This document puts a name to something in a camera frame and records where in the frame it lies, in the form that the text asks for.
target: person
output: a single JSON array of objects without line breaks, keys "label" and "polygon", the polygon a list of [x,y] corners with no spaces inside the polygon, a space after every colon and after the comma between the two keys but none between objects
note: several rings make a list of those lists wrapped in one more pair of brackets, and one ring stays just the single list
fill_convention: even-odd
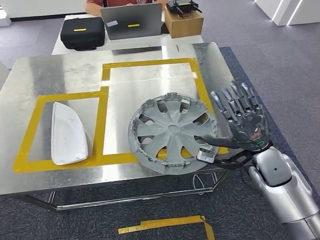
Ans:
[{"label": "person", "polygon": [[85,11],[88,14],[101,17],[100,9],[103,7],[117,7],[124,5],[134,5],[134,4],[149,4],[149,3],[162,3],[162,10],[165,10],[168,0],[87,0]]}]

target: black case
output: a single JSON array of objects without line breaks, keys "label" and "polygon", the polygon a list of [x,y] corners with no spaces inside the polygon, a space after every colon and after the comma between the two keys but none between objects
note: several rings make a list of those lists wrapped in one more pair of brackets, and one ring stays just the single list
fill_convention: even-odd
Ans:
[{"label": "black case", "polygon": [[101,17],[66,20],[60,34],[67,49],[94,50],[105,44],[105,25]]}]

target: stainless steel table top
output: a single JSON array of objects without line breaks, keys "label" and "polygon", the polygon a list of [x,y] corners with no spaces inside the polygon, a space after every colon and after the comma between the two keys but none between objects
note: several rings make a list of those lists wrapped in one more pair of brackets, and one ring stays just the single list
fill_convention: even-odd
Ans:
[{"label": "stainless steel table top", "polygon": [[[140,163],[32,173],[14,173],[13,164],[38,96],[99,91],[102,84],[103,64],[176,58],[197,59],[208,92],[227,86],[233,79],[215,43],[79,52],[17,60],[0,92],[0,195],[112,184],[161,176]],[[127,137],[129,121],[147,99],[168,92],[196,98],[197,91],[192,74],[185,63],[112,69],[108,83],[103,154],[129,152]],[[64,103],[75,109],[88,137],[91,140],[94,138],[97,98]],[[226,133],[226,122],[213,106],[220,128]],[[29,153],[29,161],[51,159],[51,116],[52,103],[47,103]],[[202,171],[214,169],[217,167],[207,166]]]}]

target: robot finger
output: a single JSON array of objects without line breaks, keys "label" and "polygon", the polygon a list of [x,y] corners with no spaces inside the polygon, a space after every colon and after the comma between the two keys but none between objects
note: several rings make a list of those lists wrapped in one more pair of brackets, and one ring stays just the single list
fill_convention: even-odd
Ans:
[{"label": "robot finger", "polygon": [[234,94],[236,95],[238,103],[245,113],[249,113],[251,111],[251,105],[248,103],[248,99],[246,95],[243,93],[242,88],[238,87],[238,85],[235,81],[231,81],[230,86],[233,90]]},{"label": "robot finger", "polygon": [[248,96],[249,102],[251,103],[251,107],[257,107],[260,104],[258,103],[258,101],[257,100],[257,98],[254,96],[254,91],[248,87],[247,84],[245,84],[245,82],[242,82],[241,84],[241,86],[242,87],[242,89],[245,91],[245,93]]},{"label": "robot finger", "polygon": [[220,109],[220,111],[229,122],[233,121],[232,116],[229,113],[229,111],[223,105],[223,103],[219,98],[217,93],[214,91],[211,91],[210,93],[211,97],[214,100],[214,102],[217,105],[217,107]]},{"label": "robot finger", "polygon": [[242,116],[242,113],[240,111],[237,102],[231,95],[231,93],[227,88],[222,89],[222,93],[226,98],[226,100],[228,100],[228,104],[236,117]]}]

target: white sticker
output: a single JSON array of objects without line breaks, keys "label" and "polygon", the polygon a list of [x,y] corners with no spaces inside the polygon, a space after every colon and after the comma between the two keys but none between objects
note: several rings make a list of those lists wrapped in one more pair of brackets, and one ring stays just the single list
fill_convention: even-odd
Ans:
[{"label": "white sticker", "polygon": [[109,27],[118,25],[118,22],[116,20],[114,20],[114,21],[107,22],[106,25],[109,28]]}]

